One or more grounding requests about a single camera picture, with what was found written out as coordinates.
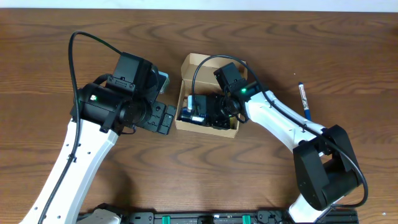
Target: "cardboard box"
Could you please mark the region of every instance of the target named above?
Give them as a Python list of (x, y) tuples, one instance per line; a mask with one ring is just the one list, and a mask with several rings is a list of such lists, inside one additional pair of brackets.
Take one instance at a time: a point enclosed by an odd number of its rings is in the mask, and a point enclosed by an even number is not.
[[(178, 98), (177, 114), (174, 118), (175, 126), (177, 129), (194, 131), (203, 134), (212, 134), (216, 136), (223, 136), (228, 138), (234, 138), (239, 130), (239, 121), (233, 118), (233, 128), (228, 130), (220, 130), (212, 127), (205, 127), (197, 124), (192, 124), (180, 120), (181, 109), (187, 104), (188, 95), (192, 94), (192, 78), (198, 65), (209, 55), (193, 54), (190, 53), (181, 66), (182, 84), (180, 90), (180, 97)], [(197, 79), (195, 82), (195, 94), (197, 95), (209, 95), (211, 93), (223, 94), (221, 88), (213, 74), (215, 70), (221, 68), (224, 65), (233, 62), (235, 66), (241, 72), (244, 78), (248, 77), (247, 69), (240, 63), (227, 59), (227, 58), (213, 58), (205, 62), (199, 69)]]

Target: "wooden tabletop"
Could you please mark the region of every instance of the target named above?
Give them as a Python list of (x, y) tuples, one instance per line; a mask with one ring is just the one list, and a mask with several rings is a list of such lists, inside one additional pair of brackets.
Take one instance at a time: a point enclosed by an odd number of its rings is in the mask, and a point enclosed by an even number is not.
[[(168, 73), (159, 101), (172, 105), (190, 52), (247, 61), (300, 114), (304, 82), (314, 122), (345, 128), (368, 180), (361, 223), (398, 220), (397, 24), (397, 14), (377, 13), (0, 10), (0, 223), (23, 219), (61, 149), (73, 105), (67, 47), (75, 30)], [(77, 37), (78, 85), (112, 73), (118, 58)], [(120, 137), (81, 211), (103, 202), (158, 212), (287, 208), (298, 195), (292, 154), (258, 124), (241, 125), (235, 139), (173, 126), (168, 136), (138, 129)], [(343, 202), (362, 196), (359, 187)]]

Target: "box flap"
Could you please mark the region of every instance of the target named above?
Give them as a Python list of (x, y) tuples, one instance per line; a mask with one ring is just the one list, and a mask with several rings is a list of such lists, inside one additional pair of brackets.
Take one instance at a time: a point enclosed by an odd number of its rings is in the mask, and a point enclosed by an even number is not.
[[(209, 55), (190, 53), (185, 58), (185, 61), (181, 66), (182, 78), (184, 80), (192, 80), (193, 74), (195, 73), (195, 70), (197, 69), (198, 65), (208, 57)], [(214, 71), (231, 62), (233, 62), (235, 66), (239, 69), (242, 77), (244, 78), (248, 77), (248, 71), (239, 62), (227, 58), (212, 58), (201, 66), (201, 68), (198, 71), (196, 82), (218, 85), (218, 82), (213, 74)]]

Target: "blue object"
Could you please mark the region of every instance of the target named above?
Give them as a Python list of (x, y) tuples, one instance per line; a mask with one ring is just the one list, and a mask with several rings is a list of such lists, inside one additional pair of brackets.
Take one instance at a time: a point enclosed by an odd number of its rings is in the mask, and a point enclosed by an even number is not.
[(308, 107), (307, 97), (305, 96), (304, 84), (302, 82), (298, 83), (298, 88), (300, 90), (301, 101), (303, 103), (305, 119), (311, 121), (311, 113), (310, 108)]

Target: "wood grain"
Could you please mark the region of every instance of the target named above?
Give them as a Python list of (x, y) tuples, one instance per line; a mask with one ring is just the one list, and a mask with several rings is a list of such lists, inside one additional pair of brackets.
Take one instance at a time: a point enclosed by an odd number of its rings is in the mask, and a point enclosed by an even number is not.
[[(159, 100), (177, 104), (190, 52), (247, 61), (278, 98), (347, 130), (369, 182), (361, 223), (398, 220), (398, 17), (342, 12), (0, 10), (0, 223), (18, 223), (52, 169), (72, 107), (67, 45), (84, 30), (170, 75)], [(86, 37), (74, 48), (80, 86), (111, 73), (118, 56)], [(344, 203), (362, 197), (357, 189)], [(119, 138), (82, 207), (107, 202), (157, 211), (255, 210), (297, 198), (291, 153), (254, 123), (235, 139), (139, 129)]]

